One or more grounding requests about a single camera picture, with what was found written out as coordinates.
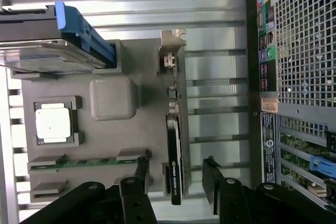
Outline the green RAM stick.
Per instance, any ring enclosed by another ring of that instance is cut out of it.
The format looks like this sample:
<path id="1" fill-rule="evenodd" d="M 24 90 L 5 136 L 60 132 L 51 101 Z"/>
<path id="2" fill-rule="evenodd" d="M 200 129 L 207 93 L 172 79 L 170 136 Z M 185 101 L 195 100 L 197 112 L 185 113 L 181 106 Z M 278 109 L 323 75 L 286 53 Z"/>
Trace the green RAM stick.
<path id="1" fill-rule="evenodd" d="M 138 161 L 138 158 L 131 159 L 131 160 L 118 161 L 116 157 L 90 158 L 90 159 L 81 159 L 81 160 L 62 159 L 60 161 L 56 161 L 55 164 L 33 165 L 31 169 L 32 170 L 46 170 L 46 169 L 60 170 L 60 169 L 67 169 L 67 168 L 134 164 L 134 163 L 137 163 L 137 161 Z"/>

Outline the grey plastic parts rack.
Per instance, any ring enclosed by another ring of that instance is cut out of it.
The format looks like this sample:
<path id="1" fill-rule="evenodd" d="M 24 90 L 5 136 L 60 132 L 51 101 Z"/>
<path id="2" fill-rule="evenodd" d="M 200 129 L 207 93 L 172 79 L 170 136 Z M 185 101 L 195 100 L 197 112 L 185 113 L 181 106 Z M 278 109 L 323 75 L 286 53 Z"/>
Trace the grey plastic parts rack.
<path id="1" fill-rule="evenodd" d="M 106 187 L 134 174 L 136 163 L 32 170 L 62 159 L 150 158 L 145 191 L 170 196 L 165 116 L 172 73 L 160 66 L 160 39 L 115 40 L 118 67 L 87 73 L 17 73 L 22 81 L 30 192 L 33 203 L 54 201 L 75 187 L 97 181 Z M 178 53 L 182 152 L 188 141 L 184 47 Z M 35 112 L 45 103 L 70 109 L 71 137 L 65 143 L 37 138 Z"/>

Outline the green motherboard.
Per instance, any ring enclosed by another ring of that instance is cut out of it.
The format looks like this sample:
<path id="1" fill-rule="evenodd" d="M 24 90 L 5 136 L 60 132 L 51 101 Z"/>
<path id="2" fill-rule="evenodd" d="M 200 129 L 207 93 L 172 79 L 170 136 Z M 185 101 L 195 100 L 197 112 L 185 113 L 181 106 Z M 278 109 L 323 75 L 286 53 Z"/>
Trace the green motherboard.
<path id="1" fill-rule="evenodd" d="M 277 183 L 336 208 L 336 132 L 280 128 Z"/>

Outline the silver CPU chip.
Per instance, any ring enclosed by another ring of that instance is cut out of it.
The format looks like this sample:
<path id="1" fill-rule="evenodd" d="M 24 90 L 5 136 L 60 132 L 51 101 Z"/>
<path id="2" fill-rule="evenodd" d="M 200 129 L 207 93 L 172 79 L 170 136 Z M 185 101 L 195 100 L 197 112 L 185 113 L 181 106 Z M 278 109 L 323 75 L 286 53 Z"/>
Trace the silver CPU chip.
<path id="1" fill-rule="evenodd" d="M 35 112 L 37 138 L 43 143 L 65 143 L 71 137 L 70 109 L 64 103 L 45 103 Z"/>

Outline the open black PC case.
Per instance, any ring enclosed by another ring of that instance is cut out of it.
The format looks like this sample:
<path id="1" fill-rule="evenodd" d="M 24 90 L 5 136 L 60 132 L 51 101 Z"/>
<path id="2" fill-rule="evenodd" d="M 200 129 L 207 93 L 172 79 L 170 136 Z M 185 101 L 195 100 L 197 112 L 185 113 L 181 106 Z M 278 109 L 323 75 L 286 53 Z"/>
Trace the open black PC case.
<path id="1" fill-rule="evenodd" d="M 336 0 L 246 0 L 246 22 L 252 186 L 280 185 L 281 127 L 336 132 Z"/>

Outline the hard disk with blue caddy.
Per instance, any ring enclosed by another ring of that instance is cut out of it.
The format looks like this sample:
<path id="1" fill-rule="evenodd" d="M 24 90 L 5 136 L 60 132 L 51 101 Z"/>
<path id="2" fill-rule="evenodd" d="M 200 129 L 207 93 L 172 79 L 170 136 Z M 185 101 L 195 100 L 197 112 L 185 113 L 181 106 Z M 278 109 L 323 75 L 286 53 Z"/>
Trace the hard disk with blue caddy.
<path id="1" fill-rule="evenodd" d="M 115 46 L 64 2 L 0 10 L 0 66 L 23 73 L 83 73 L 116 68 Z"/>

